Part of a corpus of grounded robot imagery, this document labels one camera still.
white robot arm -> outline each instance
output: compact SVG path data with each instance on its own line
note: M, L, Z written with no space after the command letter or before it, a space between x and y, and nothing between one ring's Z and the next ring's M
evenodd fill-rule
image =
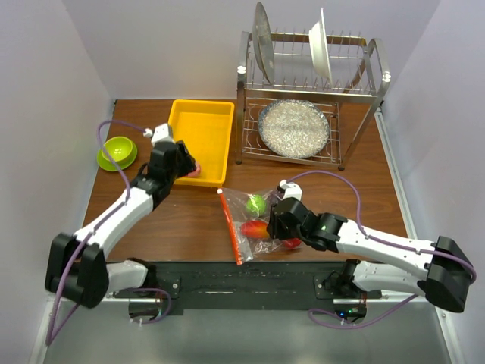
M168 196L175 179L194 172L197 165L183 142L174 141L168 124L156 127L154 132L147 129L144 135L152 139L152 153L149 163L131 181L130 189L96 220L72 235L59 234L52 241L45 275L47 290L56 292L67 261L85 239L86 245L65 281L63 297L92 308L107 293L151 287L156 282L147 262L128 259L107 264L106 258L122 236Z
M471 282L470 272L435 251L470 263L456 242L414 240L359 226L329 213L315 215L300 202L302 189L280 182L283 198L272 206L268 233L280 240L298 237L316 250L364 256L371 262L347 261L333 289L339 294L394 290L426 297L451 312L463 312Z

plastic bag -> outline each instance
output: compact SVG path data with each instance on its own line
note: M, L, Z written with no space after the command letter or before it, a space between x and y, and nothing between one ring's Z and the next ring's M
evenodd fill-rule
M271 206L282 198L277 190L244 193L222 188L217 192L226 215L237 265L253 260L258 254L295 249L300 245L301 241L298 239L271 239L266 231Z

green bowl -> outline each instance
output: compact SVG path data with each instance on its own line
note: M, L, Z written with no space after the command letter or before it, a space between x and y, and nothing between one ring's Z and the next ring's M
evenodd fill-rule
M136 144L126 138L125 136L115 136L105 143L105 148L115 162L118 163L121 169L128 168L136 159L138 148ZM98 151L96 156L98 166L105 171L115 172L116 168L111 164L108 157L105 156L102 149Z
M109 155L118 164L125 163L132 156L133 145L135 143L126 138L125 136L115 136L110 140L106 140L105 148ZM102 157L109 162L107 155L102 151Z

wooden table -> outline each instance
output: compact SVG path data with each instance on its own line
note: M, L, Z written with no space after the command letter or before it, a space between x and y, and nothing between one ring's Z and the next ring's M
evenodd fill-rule
M114 119L153 128L168 120L172 101L119 100L114 110ZM363 112L365 110L361 105L343 106L343 152ZM125 135L138 146L138 158L126 170L128 178L132 179L141 164L149 160L152 146L140 132L128 127L113 124L108 137L115 135ZM225 187L255 192L275 187L282 179L314 169L310 166L250 158L244 158L241 165L236 165L233 152L234 135L233 132ZM357 186L362 198L362 223L365 226L391 234L405 235L396 193L375 123L369 125L346 170L335 172ZM303 189L302 201L315 213L332 212L355 219L355 196L343 182L316 174L304 177L298 183ZM109 207L119 197L123 188L123 181L117 173L99 169L85 224ZM229 232L216 189L174 186L169 197L121 239L108 259L119 261L128 257L152 261L234 260ZM260 256L259 259L302 261L344 260L349 257L345 254L317 252L304 246L293 251Z

stainless steel dish rack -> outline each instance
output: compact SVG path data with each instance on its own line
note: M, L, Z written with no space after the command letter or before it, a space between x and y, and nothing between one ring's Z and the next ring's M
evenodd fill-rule
M367 125L383 101L390 84L386 53L380 39L369 43L358 36L327 36L334 84L314 72L308 34L271 33L275 78L269 84L255 61L251 33L242 32L237 68L236 163L243 156L338 167L347 165ZM378 69L380 84L374 79ZM325 148L307 159L286 158L269 150L258 133L258 116L278 99L308 100L316 104L330 124ZM340 150L340 110L347 102L369 104L345 154Z

